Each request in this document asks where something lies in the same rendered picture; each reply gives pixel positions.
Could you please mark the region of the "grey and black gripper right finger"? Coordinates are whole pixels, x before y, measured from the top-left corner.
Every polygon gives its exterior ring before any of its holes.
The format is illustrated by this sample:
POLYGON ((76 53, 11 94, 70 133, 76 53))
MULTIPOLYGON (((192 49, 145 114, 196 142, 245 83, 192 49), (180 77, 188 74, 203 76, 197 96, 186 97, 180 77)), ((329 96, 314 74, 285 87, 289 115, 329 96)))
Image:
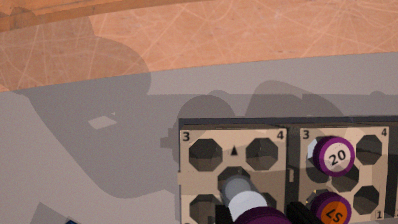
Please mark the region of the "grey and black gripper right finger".
POLYGON ((300 201, 287 205, 286 216, 292 224, 324 224, 300 201))

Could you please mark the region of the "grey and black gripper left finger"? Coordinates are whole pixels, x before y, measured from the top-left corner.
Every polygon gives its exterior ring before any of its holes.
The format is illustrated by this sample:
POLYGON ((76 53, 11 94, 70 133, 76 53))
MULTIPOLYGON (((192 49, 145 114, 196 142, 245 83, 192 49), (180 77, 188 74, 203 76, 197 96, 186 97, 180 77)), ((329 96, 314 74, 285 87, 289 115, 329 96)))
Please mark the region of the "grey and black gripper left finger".
POLYGON ((215 205, 215 224, 234 224, 229 207, 215 205))

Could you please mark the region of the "beige bucket adapter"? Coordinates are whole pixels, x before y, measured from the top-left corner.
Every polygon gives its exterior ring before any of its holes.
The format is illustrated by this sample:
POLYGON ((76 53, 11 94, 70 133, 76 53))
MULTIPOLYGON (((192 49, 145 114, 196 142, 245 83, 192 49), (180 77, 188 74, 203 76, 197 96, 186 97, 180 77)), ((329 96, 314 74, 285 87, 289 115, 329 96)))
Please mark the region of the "beige bucket adapter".
POLYGON ((301 201, 306 206, 306 199, 314 190, 326 189, 350 203, 349 223, 384 218, 388 126, 331 122, 275 123, 275 127, 287 129, 285 214, 290 202, 301 201), (341 177, 327 176, 308 160, 308 146, 317 136, 338 136, 352 144, 355 161, 348 173, 341 177))
POLYGON ((388 165, 384 212, 394 218, 398 218, 398 121, 355 123, 389 126, 388 165))
POLYGON ((236 174, 249 177, 270 204, 284 213, 284 128, 185 124, 180 130, 180 164, 182 224, 215 224, 222 185, 236 174))

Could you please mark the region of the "grey bench mat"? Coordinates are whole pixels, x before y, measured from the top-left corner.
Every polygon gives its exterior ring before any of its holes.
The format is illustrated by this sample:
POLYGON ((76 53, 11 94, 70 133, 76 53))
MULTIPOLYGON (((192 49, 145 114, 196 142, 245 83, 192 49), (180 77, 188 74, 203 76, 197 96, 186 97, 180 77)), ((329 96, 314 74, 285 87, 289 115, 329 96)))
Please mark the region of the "grey bench mat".
POLYGON ((398 116, 398 52, 0 92, 0 224, 180 224, 178 119, 398 116))

